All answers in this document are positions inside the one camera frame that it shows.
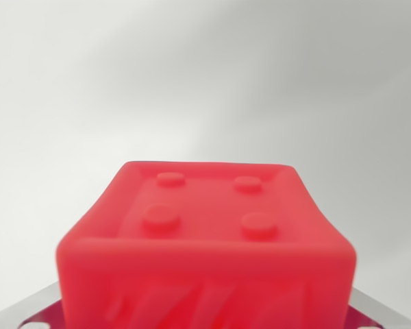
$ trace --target toy brick top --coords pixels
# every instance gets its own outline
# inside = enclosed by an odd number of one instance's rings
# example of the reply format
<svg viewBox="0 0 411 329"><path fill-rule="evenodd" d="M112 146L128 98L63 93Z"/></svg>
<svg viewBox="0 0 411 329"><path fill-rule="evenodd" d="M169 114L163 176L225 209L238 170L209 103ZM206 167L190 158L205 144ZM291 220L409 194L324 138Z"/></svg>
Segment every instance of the toy brick top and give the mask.
<svg viewBox="0 0 411 329"><path fill-rule="evenodd" d="M263 263L262 256L274 254L307 259L317 254L337 261L354 255L297 172L277 164L128 162L67 240L85 237L110 239L85 239L77 254L92 250L97 255L98 249L105 255L158 251L170 254L172 262L184 262L215 252L220 258L242 252L243 259L232 261L237 272L244 264L253 266L250 256ZM116 261L110 261L113 269L128 266ZM91 263L88 255L86 262Z"/></svg>

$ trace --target red toy brick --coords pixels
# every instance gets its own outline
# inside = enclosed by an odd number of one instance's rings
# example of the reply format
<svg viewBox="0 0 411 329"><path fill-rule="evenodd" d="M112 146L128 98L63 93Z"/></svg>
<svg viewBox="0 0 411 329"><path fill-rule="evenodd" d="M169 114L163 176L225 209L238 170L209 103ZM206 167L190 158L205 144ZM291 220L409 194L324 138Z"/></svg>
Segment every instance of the red toy brick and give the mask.
<svg viewBox="0 0 411 329"><path fill-rule="evenodd" d="M340 329L356 254L292 167L128 162L57 261L69 329Z"/></svg>

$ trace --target round stud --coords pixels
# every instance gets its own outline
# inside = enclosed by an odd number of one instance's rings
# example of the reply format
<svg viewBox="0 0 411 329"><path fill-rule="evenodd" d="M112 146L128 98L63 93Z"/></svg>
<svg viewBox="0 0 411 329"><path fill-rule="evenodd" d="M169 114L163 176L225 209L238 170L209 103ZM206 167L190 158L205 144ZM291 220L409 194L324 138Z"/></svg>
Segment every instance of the round stud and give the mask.
<svg viewBox="0 0 411 329"><path fill-rule="evenodd" d="M245 215L240 224L243 233L249 239L266 240L277 234L277 224L274 218L263 212L252 212Z"/></svg>
<svg viewBox="0 0 411 329"><path fill-rule="evenodd" d="M157 183L160 186L181 186L186 183L186 178L182 173L159 173Z"/></svg>
<svg viewBox="0 0 411 329"><path fill-rule="evenodd" d="M255 193L262 190L262 181L254 176L239 176L234 180L236 190L245 193Z"/></svg>
<svg viewBox="0 0 411 329"><path fill-rule="evenodd" d="M154 204L146 209L143 225L151 232L168 232L179 225L178 212L166 204Z"/></svg>

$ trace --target white background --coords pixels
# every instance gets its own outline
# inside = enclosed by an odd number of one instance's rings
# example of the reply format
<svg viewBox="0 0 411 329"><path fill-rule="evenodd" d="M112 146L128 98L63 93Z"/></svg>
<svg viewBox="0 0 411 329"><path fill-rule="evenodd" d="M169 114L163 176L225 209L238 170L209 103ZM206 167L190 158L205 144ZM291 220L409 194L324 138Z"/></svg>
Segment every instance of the white background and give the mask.
<svg viewBox="0 0 411 329"><path fill-rule="evenodd" d="M411 1L0 1L0 310L128 160L296 167L411 317Z"/></svg>

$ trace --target metal base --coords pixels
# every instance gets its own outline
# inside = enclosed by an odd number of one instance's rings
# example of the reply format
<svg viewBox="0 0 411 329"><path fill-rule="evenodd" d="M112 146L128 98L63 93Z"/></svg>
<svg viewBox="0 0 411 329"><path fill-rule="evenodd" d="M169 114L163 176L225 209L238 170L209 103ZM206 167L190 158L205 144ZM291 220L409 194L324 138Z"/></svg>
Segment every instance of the metal base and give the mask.
<svg viewBox="0 0 411 329"><path fill-rule="evenodd" d="M411 321L353 289L345 329L411 329ZM58 283L0 312L0 329L65 329Z"/></svg>

